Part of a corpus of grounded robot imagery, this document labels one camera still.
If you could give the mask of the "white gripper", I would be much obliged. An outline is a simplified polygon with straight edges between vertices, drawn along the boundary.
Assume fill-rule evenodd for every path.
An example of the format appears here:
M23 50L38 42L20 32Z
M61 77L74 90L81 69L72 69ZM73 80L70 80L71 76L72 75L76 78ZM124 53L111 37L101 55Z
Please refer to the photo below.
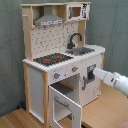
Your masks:
M115 84L115 81L117 80L118 76L114 73L95 68L93 70L93 74L98 77L100 80L102 80L105 84L113 86Z

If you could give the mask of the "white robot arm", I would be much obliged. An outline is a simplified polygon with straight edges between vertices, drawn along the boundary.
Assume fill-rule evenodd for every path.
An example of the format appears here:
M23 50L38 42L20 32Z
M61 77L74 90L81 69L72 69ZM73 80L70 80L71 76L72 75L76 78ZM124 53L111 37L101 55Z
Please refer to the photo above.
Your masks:
M111 73L99 68L95 68L93 74L105 84L115 88L128 97L128 77L120 75L117 72Z

